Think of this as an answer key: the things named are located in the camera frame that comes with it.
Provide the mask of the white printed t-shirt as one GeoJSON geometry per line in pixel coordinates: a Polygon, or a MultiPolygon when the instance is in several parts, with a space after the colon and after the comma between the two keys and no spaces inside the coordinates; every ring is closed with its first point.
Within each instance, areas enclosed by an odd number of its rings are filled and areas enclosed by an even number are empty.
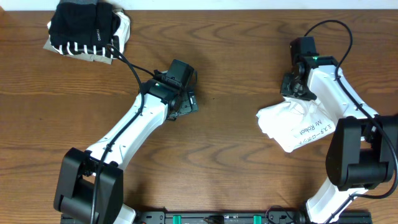
{"type": "Polygon", "coordinates": [[[285,152],[292,152],[335,131],[335,124],[319,100],[284,101],[259,110],[261,131],[274,139],[285,152]]]}

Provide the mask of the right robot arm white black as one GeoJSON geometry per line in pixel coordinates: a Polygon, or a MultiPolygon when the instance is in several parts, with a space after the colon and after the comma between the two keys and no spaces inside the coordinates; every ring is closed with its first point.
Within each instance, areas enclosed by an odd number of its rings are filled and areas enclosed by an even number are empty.
{"type": "Polygon", "coordinates": [[[346,81],[340,63],[321,56],[313,37],[290,43],[292,71],[285,74],[280,93],[306,103],[318,100],[335,125],[326,155],[327,178],[308,199],[295,223],[362,223],[364,215],[345,215],[356,198],[369,198],[368,190],[393,180],[379,199],[397,187],[397,117],[381,116],[370,108],[346,81]]]}

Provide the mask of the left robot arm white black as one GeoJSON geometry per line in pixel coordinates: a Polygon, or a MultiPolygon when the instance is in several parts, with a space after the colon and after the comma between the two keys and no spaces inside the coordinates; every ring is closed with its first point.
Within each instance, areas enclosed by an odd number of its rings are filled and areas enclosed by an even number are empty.
{"type": "Polygon", "coordinates": [[[123,202],[124,170],[164,121],[198,111],[196,82],[192,66],[173,60],[140,85],[134,104],[105,136],[65,154],[53,202],[61,223],[134,223],[136,211],[123,202]]]}

